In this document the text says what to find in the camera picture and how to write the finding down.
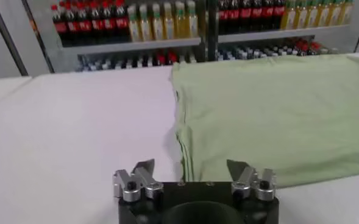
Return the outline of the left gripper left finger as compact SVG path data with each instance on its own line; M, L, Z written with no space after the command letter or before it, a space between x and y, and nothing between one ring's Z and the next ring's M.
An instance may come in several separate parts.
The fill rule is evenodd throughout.
M163 194L163 183L153 178L155 160L139 161L128 173L125 169L113 174L113 196L125 202L137 202L142 197L157 200Z

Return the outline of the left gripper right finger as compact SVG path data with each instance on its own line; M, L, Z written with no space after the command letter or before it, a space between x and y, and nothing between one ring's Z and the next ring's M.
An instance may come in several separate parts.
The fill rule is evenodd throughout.
M239 200L255 197L260 201L275 199L276 176L272 169L264 169L258 175L256 168L244 161L227 160L227 167L232 177L231 192Z

